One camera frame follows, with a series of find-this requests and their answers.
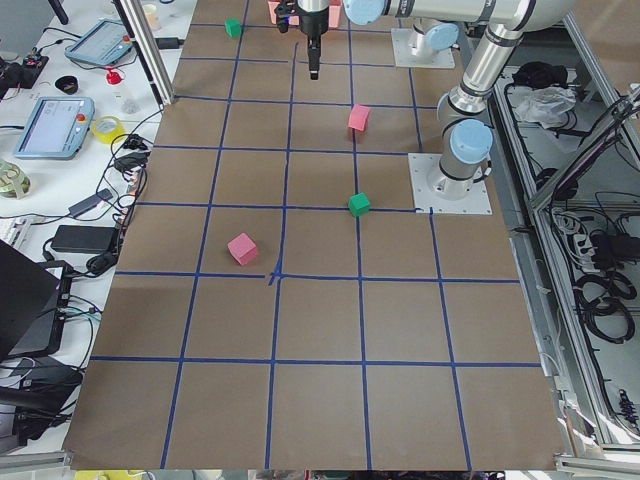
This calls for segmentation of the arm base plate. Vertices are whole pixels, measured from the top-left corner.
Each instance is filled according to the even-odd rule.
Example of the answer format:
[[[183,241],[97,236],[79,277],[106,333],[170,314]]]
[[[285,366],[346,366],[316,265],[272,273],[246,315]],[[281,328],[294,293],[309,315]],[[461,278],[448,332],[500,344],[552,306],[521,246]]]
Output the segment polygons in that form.
[[[429,69],[453,69],[455,67],[452,47],[426,57],[414,56],[409,46],[412,33],[413,28],[394,28],[391,30],[394,59],[397,67]]]
[[[491,215],[492,208],[481,169],[474,177],[456,181],[440,170],[440,154],[409,153],[408,165],[414,209],[424,214]]]

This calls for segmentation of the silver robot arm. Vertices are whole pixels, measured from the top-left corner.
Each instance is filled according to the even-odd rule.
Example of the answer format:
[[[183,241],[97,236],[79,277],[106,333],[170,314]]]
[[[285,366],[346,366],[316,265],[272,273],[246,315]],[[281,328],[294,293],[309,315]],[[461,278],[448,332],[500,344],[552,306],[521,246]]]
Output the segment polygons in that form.
[[[485,21],[483,37],[460,83],[438,104],[443,154],[427,175],[430,189],[446,200],[464,198],[479,165],[488,157],[493,134],[476,116],[524,33],[540,31],[562,20],[573,1],[345,1],[347,17],[368,25],[382,16],[437,21]]]
[[[414,56],[426,57],[452,47],[458,39],[456,23],[415,18],[409,46]]]

